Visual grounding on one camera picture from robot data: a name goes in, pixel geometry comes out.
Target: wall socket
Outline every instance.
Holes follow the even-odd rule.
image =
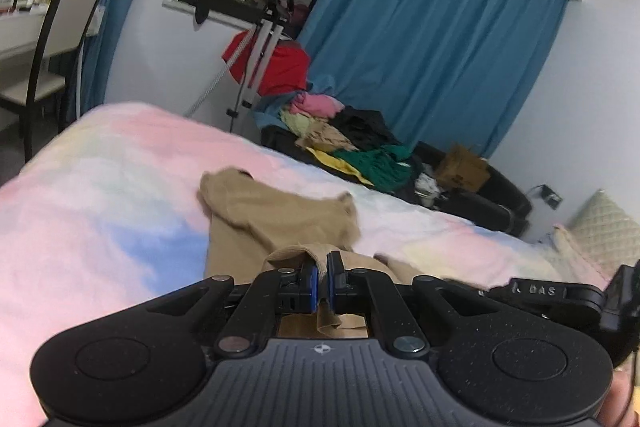
[[[553,190],[549,185],[542,185],[540,187],[540,198],[546,204],[548,204],[552,210],[556,210],[560,203],[562,203],[562,198],[558,195],[558,193]]]

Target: pastel tie-dye blanket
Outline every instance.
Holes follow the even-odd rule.
[[[439,277],[489,286],[509,277],[602,285],[579,259],[342,181],[218,129],[138,103],[98,108],[0,189],[0,412],[44,422],[29,381],[53,334],[201,279],[209,220],[204,171],[245,169],[311,198],[348,190],[359,253],[384,252]]]

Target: yellow clothing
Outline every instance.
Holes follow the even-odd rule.
[[[327,167],[331,167],[332,169],[335,169],[337,171],[344,172],[345,174],[350,174],[351,176],[356,176],[356,178],[359,179],[360,183],[373,186],[373,183],[367,180],[362,174],[360,174],[360,171],[358,171],[351,164],[348,164],[346,161],[328,155],[326,152],[311,149],[311,147],[306,147],[306,150],[308,150],[313,156],[315,156],[322,165],[326,165]]]

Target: pile of clothes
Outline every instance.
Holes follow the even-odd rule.
[[[379,111],[345,107],[332,96],[302,92],[280,110],[280,119],[298,137],[296,146],[327,171],[354,176],[380,192],[412,188],[420,173],[412,150],[388,130]]]

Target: quilted pillow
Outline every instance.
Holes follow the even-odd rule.
[[[583,256],[606,277],[640,259],[640,225],[598,190],[568,227]]]

